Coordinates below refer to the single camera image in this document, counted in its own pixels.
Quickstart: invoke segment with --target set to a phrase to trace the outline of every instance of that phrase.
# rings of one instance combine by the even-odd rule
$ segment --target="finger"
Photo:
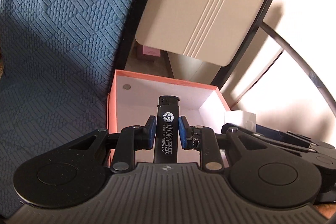
[[[329,219],[336,212],[336,203],[315,205],[315,208],[320,212],[320,214]]]

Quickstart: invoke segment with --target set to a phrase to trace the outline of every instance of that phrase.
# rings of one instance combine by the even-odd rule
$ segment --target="blue fabric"
[[[113,60],[132,0],[0,0],[0,214],[24,161],[106,127]]]

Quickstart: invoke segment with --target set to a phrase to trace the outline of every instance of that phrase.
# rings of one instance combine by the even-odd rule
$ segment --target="open box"
[[[157,115],[159,97],[173,95],[180,98],[179,115],[186,116],[191,126],[210,127],[220,133],[224,114],[229,107],[216,86],[170,79],[142,73],[116,70],[108,96],[108,124],[110,133],[120,132],[133,125],[145,125],[150,115]],[[136,162],[153,162],[154,149],[139,150]],[[177,162],[199,162],[199,152],[185,151],[178,145]]]

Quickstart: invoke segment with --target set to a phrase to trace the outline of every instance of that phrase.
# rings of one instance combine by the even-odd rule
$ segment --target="screw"
[[[205,167],[206,167],[206,169],[208,169],[210,171],[217,171],[217,170],[222,169],[223,166],[219,162],[212,161],[212,162],[208,162],[205,165]]]
[[[229,131],[230,131],[231,133],[235,133],[235,132],[238,131],[238,128],[237,128],[237,127],[230,127],[230,128],[229,128]]]
[[[131,89],[131,85],[130,84],[123,85],[123,90],[130,90],[130,89]]]
[[[112,167],[114,170],[117,170],[117,171],[125,171],[129,168],[129,165],[124,161],[120,161],[120,162],[116,162]]]

